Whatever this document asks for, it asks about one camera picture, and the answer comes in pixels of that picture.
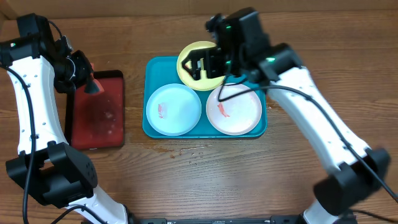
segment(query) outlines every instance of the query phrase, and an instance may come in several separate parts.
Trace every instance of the yellow bowl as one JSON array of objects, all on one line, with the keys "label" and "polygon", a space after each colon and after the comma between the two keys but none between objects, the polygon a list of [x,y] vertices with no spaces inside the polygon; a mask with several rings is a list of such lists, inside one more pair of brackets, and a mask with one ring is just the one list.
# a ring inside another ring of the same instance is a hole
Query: yellow bowl
[{"label": "yellow bowl", "polygon": [[[186,46],[180,53],[177,59],[177,73],[181,81],[193,90],[208,91],[214,90],[223,83],[224,76],[218,78],[207,78],[206,71],[200,72],[200,80],[194,80],[191,75],[182,68],[182,60],[184,60],[191,50],[205,49],[216,46],[215,43],[209,41],[198,41]],[[191,68],[191,63],[187,63],[188,68]]]}]

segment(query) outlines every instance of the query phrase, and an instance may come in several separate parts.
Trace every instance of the red mat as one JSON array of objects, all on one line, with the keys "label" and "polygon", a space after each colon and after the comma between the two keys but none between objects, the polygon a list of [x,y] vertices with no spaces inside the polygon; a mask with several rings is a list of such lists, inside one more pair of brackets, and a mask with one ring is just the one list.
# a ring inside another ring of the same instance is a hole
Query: red mat
[{"label": "red mat", "polygon": [[72,147],[121,146],[124,141],[123,78],[100,78],[104,92],[89,95],[77,89],[73,108]]}]

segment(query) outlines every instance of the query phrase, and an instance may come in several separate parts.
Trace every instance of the wooden table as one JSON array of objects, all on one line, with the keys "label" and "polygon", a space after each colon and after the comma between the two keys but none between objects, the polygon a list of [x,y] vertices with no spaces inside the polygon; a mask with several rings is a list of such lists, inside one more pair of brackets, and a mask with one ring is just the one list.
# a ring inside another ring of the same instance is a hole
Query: wooden table
[{"label": "wooden table", "polygon": [[[326,174],[308,141],[275,103],[267,106],[268,129],[258,139],[153,140],[142,131],[146,63],[159,55],[178,55],[194,41],[210,40],[204,29],[208,18],[55,20],[96,70],[119,69],[125,76],[124,147],[86,152],[99,184],[139,218],[303,212],[314,201],[312,186]],[[348,126],[372,147],[389,150],[393,159],[386,182],[398,192],[398,11],[268,13],[261,20],[273,43],[289,43],[298,52]],[[15,21],[5,22],[0,39],[15,37]],[[14,90],[4,71],[0,96],[0,223],[22,223],[22,189],[4,166],[17,156],[19,140]],[[57,95],[61,118],[65,99]],[[384,190],[356,208],[398,218],[398,206]],[[50,223],[61,212],[29,200],[31,223]],[[81,219],[72,213],[62,223]],[[359,220],[376,222],[364,216]]]}]

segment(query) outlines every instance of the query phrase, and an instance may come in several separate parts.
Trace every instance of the white bowl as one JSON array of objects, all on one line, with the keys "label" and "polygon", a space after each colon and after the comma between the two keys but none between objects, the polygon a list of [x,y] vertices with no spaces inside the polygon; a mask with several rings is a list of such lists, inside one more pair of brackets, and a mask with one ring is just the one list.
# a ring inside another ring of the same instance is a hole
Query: white bowl
[{"label": "white bowl", "polygon": [[195,127],[201,115],[199,96],[189,87],[168,84],[157,89],[147,102],[149,124],[160,134],[179,136]]},{"label": "white bowl", "polygon": [[[256,127],[261,119],[261,101],[254,91],[220,103],[220,88],[213,90],[207,99],[206,114],[211,125],[220,132],[232,136],[246,134]],[[248,90],[246,85],[224,86],[221,99]]]}]

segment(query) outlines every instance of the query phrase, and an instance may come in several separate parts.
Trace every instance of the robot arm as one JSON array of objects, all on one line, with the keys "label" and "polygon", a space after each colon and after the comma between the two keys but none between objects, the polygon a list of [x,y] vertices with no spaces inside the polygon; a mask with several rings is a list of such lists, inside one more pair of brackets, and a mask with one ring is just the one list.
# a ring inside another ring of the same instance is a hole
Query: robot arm
[{"label": "robot arm", "polygon": [[[54,42],[46,18],[30,14],[18,18],[17,23],[21,37],[0,43],[0,61],[22,77],[32,99],[37,139],[36,171],[30,177],[29,195],[42,205],[82,205],[106,223],[131,223],[132,214],[102,190],[94,165],[86,155],[68,145],[60,126],[54,87],[68,94],[84,84],[87,93],[101,90],[91,76],[89,61],[80,51],[71,54],[65,36]],[[24,189],[28,168],[25,161],[29,161],[32,145],[29,110],[21,83],[13,74],[9,76],[16,94],[20,139],[19,157],[7,161],[6,169],[9,177]],[[51,162],[53,167],[40,170],[44,162]],[[76,211],[90,222],[99,223],[87,210]]]},{"label": "robot arm", "polygon": [[[384,178],[390,159],[388,153],[383,149],[372,151],[345,125],[322,97],[310,72],[287,44],[271,46],[254,9],[242,9],[227,18],[218,14],[206,23],[206,29],[216,39],[217,46],[194,50],[183,63],[191,61],[196,64],[202,58],[207,78],[230,72],[236,77],[245,75],[248,81],[264,87],[264,91],[271,85],[285,86],[310,95],[343,133],[353,151],[380,178]],[[193,79],[200,78],[196,68],[184,69]],[[327,179],[314,187],[317,201],[303,214],[307,223],[333,223],[338,215],[381,187],[347,150],[324,114],[311,101],[286,89],[271,88],[266,93],[290,115],[329,174]]]}]

